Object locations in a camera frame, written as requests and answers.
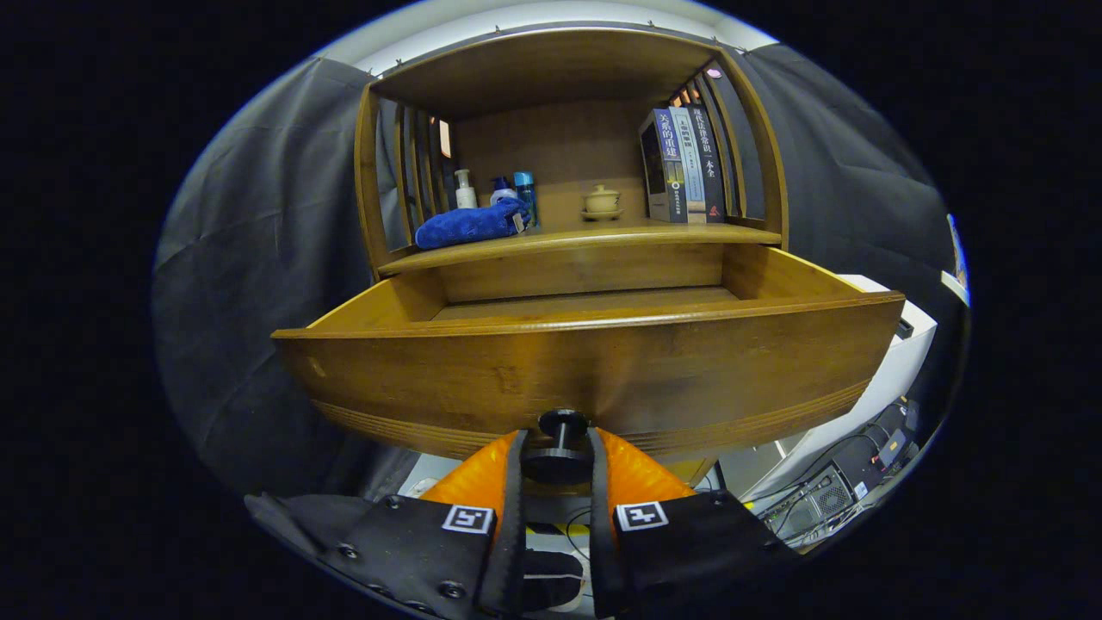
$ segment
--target orange gripper pad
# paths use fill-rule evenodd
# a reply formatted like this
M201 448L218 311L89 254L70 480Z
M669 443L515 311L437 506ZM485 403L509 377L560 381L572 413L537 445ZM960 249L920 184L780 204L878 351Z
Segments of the orange gripper pad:
M608 459L609 520L618 504L665 502L696 494L692 487L626 439L599 428L597 433L605 444Z
M505 471L508 466L509 448L517 438L517 433L514 431L498 437L467 457L460 467L425 491L421 499L445 504L494 509L497 514L494 540L497 540L497 532L501 527L501 513L505 510Z

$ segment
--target open drawer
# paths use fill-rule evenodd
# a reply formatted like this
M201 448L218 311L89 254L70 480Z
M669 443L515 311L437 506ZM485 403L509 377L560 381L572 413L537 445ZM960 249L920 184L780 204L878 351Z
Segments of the open drawer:
M575 247L404 271L273 339L387 444L462 459L570 407L669 463L847 412L903 304L756 243Z

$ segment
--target book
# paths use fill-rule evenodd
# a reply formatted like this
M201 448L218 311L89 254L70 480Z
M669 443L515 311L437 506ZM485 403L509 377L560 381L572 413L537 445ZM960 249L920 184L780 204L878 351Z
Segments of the book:
M688 221L684 163L678 143L673 117L666 108L656 108L639 127L642 150L645 192L650 217L663 221Z
M701 172L704 176L704 211L709 222L726 221L727 203L723 193L723 167L719 146L707 121L707 110L700 104L688 106L700 150Z
M673 118L678 145L681 146L681 162L684 166L687 220L690 224L703 224L707 221L707 214L704 209L704 175L701 171L696 131L693 129L688 109L671 107L669 110Z

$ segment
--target wooden cabinet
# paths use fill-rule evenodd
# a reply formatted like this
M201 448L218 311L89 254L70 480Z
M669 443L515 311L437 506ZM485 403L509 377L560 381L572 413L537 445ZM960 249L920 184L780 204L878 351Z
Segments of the wooden cabinet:
M735 85L753 135L731 131L702 77L711 64ZM724 165L737 166L736 139L753 140L765 219L743 217L741 171L725 192L732 222L646 218L636 130L682 90L707 104ZM396 176L415 185L400 187L408 244L397 249L386 242L376 178L380 97L399 104ZM544 411L572 407L663 461L707 458L844 414L887 351L900 293L862 292L785 251L776 138L721 47L606 29L503 36L401 65L365 88L360 111L356 188L378 283L305 329L273 335L338 424L463 458L534 427ZM539 228L412 244L417 226L447 208L432 134L441 120L452 156L475 178L533 171ZM582 221L591 182L622 192L622 219Z

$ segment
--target book spine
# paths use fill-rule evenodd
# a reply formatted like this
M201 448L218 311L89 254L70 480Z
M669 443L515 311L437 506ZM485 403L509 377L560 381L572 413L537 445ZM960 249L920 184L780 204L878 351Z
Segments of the book spine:
M685 108L669 108L673 124L681 142L681 162L684 165L685 206L689 209L688 220L691 224L707 221L704 209L704 175L701 171L700 146L696 144L695 131L689 110Z
M666 172L666 191L670 196L670 221L688 221L689 210L685 207L684 168L681 160L682 149L678 144L677 128L669 110L655 109L655 124L658 128L658 141L662 149L662 166Z
M701 171L704 175L704 209L709 222L726 221L727 203L723 194L723 170L720 167L719 152L712 126L707 122L707 111L704 106L689 106L693 129L696 130L696 144L700 146Z

